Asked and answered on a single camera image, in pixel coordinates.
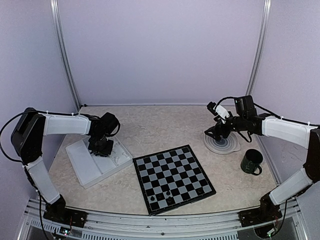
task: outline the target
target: metal frame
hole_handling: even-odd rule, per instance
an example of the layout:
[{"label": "metal frame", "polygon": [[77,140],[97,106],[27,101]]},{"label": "metal frame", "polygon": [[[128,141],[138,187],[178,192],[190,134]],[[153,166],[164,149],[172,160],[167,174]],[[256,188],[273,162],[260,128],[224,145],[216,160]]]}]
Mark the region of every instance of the metal frame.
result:
[{"label": "metal frame", "polygon": [[264,47],[264,42],[266,38],[267,33],[267,27],[268,27],[268,21],[269,21],[269,15],[270,15],[270,8],[271,8],[271,0],[264,0],[264,8],[263,8],[263,14],[262,14],[262,22],[260,27],[260,34],[258,39],[258,45],[254,56],[254,62],[250,74],[250,80],[248,87],[246,89],[245,95],[251,95],[254,86],[256,83],[257,73],[259,69],[260,59],[262,56],[262,51]]},{"label": "metal frame", "polygon": [[62,31],[62,25],[61,25],[60,14],[59,14],[58,0],[50,0],[50,3],[51,3],[50,5],[51,5],[52,16],[53,16],[53,22],[54,22],[58,42],[59,42],[59,48],[61,52],[61,57],[63,61],[67,82],[71,91],[72,99],[76,107],[76,110],[79,111],[79,109],[81,108],[81,102],[80,102],[77,88],[74,82],[74,78],[71,73],[70,64],[67,56],[66,46],[64,42],[64,35]]},{"label": "metal frame", "polygon": [[[285,204],[280,206],[282,213]],[[87,221],[84,228],[73,227],[76,239],[238,239],[238,231],[253,228],[241,227],[238,210],[194,214],[194,215],[133,215],[108,213],[100,211],[84,210],[88,213]],[[300,240],[308,240],[306,235],[305,223],[301,216],[298,203],[295,199],[290,199],[287,204],[286,216],[293,217],[295,227]],[[254,227],[266,225],[268,223],[258,224]],[[43,220],[46,231],[54,232],[54,229],[68,227],[49,220]],[[24,221],[21,233],[27,233],[30,226],[41,228],[39,219],[39,201],[30,199],[24,212]],[[18,240],[24,240],[26,234],[20,234]]]}]

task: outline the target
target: black square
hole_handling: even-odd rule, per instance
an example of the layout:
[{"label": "black square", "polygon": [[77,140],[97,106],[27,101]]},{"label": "black square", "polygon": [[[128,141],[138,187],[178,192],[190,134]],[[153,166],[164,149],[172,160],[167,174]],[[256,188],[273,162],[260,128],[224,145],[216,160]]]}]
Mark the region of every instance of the black square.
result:
[{"label": "black square", "polygon": [[168,157],[165,159],[167,164],[173,163],[174,161],[172,160],[172,157]]},{"label": "black square", "polygon": [[146,195],[149,197],[149,196],[152,196],[152,195],[155,195],[155,191],[153,188],[150,188],[150,189],[147,189],[145,190],[145,193]]},{"label": "black square", "polygon": [[178,154],[177,154],[177,152],[174,150],[174,151],[171,151],[170,152],[170,156],[171,157],[174,157],[174,156],[177,156]]},{"label": "black square", "polygon": [[162,192],[156,194],[155,197],[158,201],[165,199],[165,195]]},{"label": "black square", "polygon": [[171,190],[171,194],[172,194],[172,196],[178,196],[178,195],[180,195],[179,189],[178,189],[178,188],[172,189],[172,190]]},{"label": "black square", "polygon": [[159,204],[157,202],[150,203],[150,208],[152,211],[159,209]]},{"label": "black square", "polygon": [[157,177],[158,179],[164,179],[164,178],[165,178],[165,175],[164,175],[164,173],[163,173],[162,171],[156,173],[155,175],[156,175],[156,177]]},{"label": "black square", "polygon": [[202,187],[208,185],[208,182],[205,179],[200,180],[199,183]]},{"label": "black square", "polygon": [[195,175],[201,173],[201,170],[200,170],[200,168],[198,168],[198,167],[196,167],[195,169],[193,169],[193,171],[194,171]]},{"label": "black square", "polygon": [[195,159],[193,157],[188,157],[187,160],[190,164],[195,162]]},{"label": "black square", "polygon": [[147,170],[147,173],[148,173],[149,175],[152,175],[152,174],[155,174],[156,172],[155,172],[155,169],[149,168],[149,169]]},{"label": "black square", "polygon": [[186,159],[186,156],[184,154],[180,154],[178,157],[180,160]]},{"label": "black square", "polygon": [[143,170],[146,170],[147,168],[146,168],[146,165],[142,164],[138,166],[138,169],[139,171],[143,171]]},{"label": "black square", "polygon": [[189,164],[183,166],[186,171],[191,170],[191,166]]},{"label": "black square", "polygon": [[168,167],[168,165],[162,165],[161,169],[162,169],[162,171],[167,171],[167,170],[169,170],[169,167]]},{"label": "black square", "polygon": [[188,153],[190,151],[189,151],[189,149],[187,147],[185,147],[185,148],[182,148],[182,152],[186,154],[186,153]]},{"label": "black square", "polygon": [[194,186],[192,185],[192,183],[188,184],[188,185],[185,185],[185,188],[187,189],[188,192],[194,190]]},{"label": "black square", "polygon": [[160,183],[158,180],[154,180],[154,181],[151,181],[151,185],[153,188],[156,188],[156,187],[159,187],[160,186]]},{"label": "black square", "polygon": [[151,163],[150,157],[144,158],[143,161],[144,161],[145,164]]},{"label": "black square", "polygon": [[191,176],[189,179],[192,183],[198,182],[198,178],[196,176]]},{"label": "black square", "polygon": [[167,176],[165,180],[168,184],[173,183],[175,181],[173,176]]},{"label": "black square", "polygon": [[160,188],[161,188],[161,190],[162,190],[162,191],[164,191],[164,192],[167,192],[167,191],[169,191],[169,190],[170,190],[170,188],[169,188],[169,185],[168,185],[168,184],[162,185],[162,186],[160,186]]},{"label": "black square", "polygon": [[185,184],[184,184],[184,182],[183,182],[182,180],[178,180],[178,181],[175,182],[175,185],[176,185],[178,188],[180,188],[180,187],[184,186]]},{"label": "black square", "polygon": [[176,175],[176,174],[179,173],[176,168],[170,169],[170,172],[171,172],[172,175]]},{"label": "black square", "polygon": [[160,163],[158,161],[153,161],[152,162],[152,166],[155,168],[155,167],[159,167],[160,166]]},{"label": "black square", "polygon": [[174,165],[178,168],[182,166],[182,163],[180,161],[175,161]]},{"label": "black square", "polygon": [[166,201],[166,204],[168,204],[168,206],[176,204],[176,201],[174,200],[173,197],[168,197],[165,201]]},{"label": "black square", "polygon": [[189,200],[190,199],[190,195],[189,193],[185,192],[181,194],[181,197],[184,201]]},{"label": "black square", "polygon": [[157,156],[156,156],[156,158],[157,158],[158,160],[165,159],[165,157],[164,157],[164,155],[163,155],[163,154],[159,154],[159,155],[157,155]]},{"label": "black square", "polygon": [[150,182],[149,176],[143,176],[143,177],[141,178],[141,180],[142,180],[142,182],[143,182],[144,184]]},{"label": "black square", "polygon": [[182,179],[186,179],[186,178],[188,178],[188,174],[184,171],[184,172],[181,172],[180,173],[180,177],[182,178]]}]

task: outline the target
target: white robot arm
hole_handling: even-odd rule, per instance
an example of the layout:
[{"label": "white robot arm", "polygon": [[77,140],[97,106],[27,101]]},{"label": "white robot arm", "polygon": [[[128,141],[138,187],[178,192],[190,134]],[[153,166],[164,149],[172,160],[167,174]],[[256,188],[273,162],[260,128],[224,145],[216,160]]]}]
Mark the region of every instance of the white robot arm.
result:
[{"label": "white robot arm", "polygon": [[108,156],[113,148],[114,136],[120,129],[118,119],[107,112],[102,117],[88,114],[64,114],[27,108],[11,135],[11,143],[30,183],[46,203],[45,219],[77,227],[84,226],[87,213],[66,208],[66,201],[52,183],[42,158],[43,136],[79,134],[89,135],[88,149],[95,155]]},{"label": "white robot arm", "polygon": [[239,213],[242,226],[247,227],[272,221],[276,217],[280,218],[281,203],[303,194],[311,185],[320,181],[320,129],[318,125],[285,120],[277,115],[266,113],[257,115],[256,104],[250,95],[234,98],[234,102],[239,116],[232,116],[231,112],[227,116],[225,113],[227,110],[223,110],[222,106],[212,102],[208,104],[208,110],[217,116],[215,118],[217,123],[205,131],[206,135],[220,141],[221,138],[227,138],[232,131],[247,131],[250,139],[252,134],[275,137],[308,149],[306,163],[300,170],[264,195],[259,208]]}]

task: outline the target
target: white wall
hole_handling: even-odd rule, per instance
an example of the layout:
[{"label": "white wall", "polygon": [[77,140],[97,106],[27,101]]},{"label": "white wall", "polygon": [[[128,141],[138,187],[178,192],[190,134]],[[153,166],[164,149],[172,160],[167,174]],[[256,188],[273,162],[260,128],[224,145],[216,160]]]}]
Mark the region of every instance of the white wall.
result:
[{"label": "white wall", "polygon": [[246,93],[263,0],[59,1],[82,104],[207,104]]},{"label": "white wall", "polygon": [[[0,126],[26,107],[74,111],[55,34],[50,1],[0,1]],[[17,158],[10,143],[16,121],[1,136],[7,153]],[[48,167],[62,140],[44,139]],[[0,153],[0,238],[14,239],[28,199],[35,196],[21,164]]]},{"label": "white wall", "polygon": [[[320,124],[319,66],[320,1],[273,0],[254,101],[286,118]],[[282,181],[306,161],[302,147],[275,138],[263,142]],[[320,183],[297,198],[311,240],[320,235],[319,199]]]}]

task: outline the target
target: beige marble surface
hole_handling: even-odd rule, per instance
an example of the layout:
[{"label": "beige marble surface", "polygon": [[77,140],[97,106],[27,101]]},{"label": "beige marble surface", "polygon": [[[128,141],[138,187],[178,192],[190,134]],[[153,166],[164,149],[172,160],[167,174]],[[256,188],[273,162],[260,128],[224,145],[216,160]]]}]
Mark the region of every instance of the beige marble surface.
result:
[{"label": "beige marble surface", "polygon": [[[259,205],[259,199],[276,187],[267,163],[259,176],[240,168],[247,149],[259,150],[253,138],[245,142],[237,135],[241,150],[218,155],[204,144],[203,131],[214,125],[213,115],[205,106],[99,106],[83,107],[80,113],[116,115],[121,123],[117,138],[135,157],[189,144],[208,175],[216,194],[163,213],[185,215],[215,213]],[[52,163],[49,174],[68,206],[112,213],[147,215],[148,211],[134,165],[84,189],[66,153],[66,146],[84,138],[67,135]]]}]

